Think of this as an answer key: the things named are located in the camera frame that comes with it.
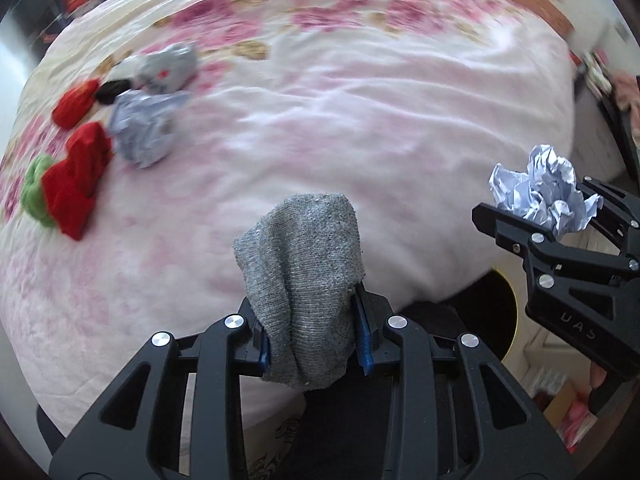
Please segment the pile of clothes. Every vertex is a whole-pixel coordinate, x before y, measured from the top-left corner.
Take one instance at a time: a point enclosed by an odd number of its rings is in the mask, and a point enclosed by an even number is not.
[[[171,151],[177,135],[174,113],[190,96],[180,89],[197,68],[194,46],[177,43],[128,57],[104,80],[89,79],[69,89],[51,114],[58,126],[72,130],[96,102],[113,105],[109,123],[106,129],[95,121],[76,129],[66,141],[64,160],[43,153],[31,161],[20,194],[24,210],[43,226],[57,226],[81,240],[113,152],[147,168]]]

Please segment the gray sock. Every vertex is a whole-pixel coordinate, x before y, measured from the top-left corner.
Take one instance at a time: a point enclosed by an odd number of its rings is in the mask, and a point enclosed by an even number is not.
[[[313,390],[346,370],[350,296],[364,277],[355,211],[344,195],[287,198],[234,241],[247,297],[271,345],[264,379]]]

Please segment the bed sheet wrinkle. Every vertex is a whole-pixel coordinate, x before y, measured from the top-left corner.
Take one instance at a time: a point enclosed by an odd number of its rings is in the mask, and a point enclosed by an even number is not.
[[[144,170],[115,156],[82,242],[39,227],[15,182],[39,152],[62,156],[57,99],[176,39],[199,45],[202,70],[172,152]],[[28,81],[0,168],[0,320],[43,409],[68,433],[154,332],[235,312],[232,242],[292,194],[348,197],[366,286],[396,309],[471,283],[499,256],[470,221],[494,165],[570,149],[570,68],[563,40],[507,0],[101,4]],[[296,395],[241,384],[247,428]]]

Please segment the black pants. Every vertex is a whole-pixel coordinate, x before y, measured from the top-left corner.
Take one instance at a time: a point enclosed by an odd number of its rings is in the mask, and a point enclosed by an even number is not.
[[[416,304],[404,309],[402,314],[433,335],[455,338],[466,331],[450,306]],[[352,357],[347,373],[340,380],[324,390],[307,392],[300,430],[274,478],[381,478],[391,384],[389,377],[365,377]]]

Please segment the red sock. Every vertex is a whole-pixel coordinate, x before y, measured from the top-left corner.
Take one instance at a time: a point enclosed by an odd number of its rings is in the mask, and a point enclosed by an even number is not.
[[[66,91],[51,113],[53,122],[67,130],[76,126],[94,105],[99,86],[99,79],[89,79]]]
[[[111,160],[111,139],[97,122],[80,126],[66,142],[67,169],[82,194],[90,198]]]
[[[68,160],[54,164],[42,176],[42,190],[47,210],[60,230],[73,240],[80,240],[95,198],[80,191],[71,173]]]

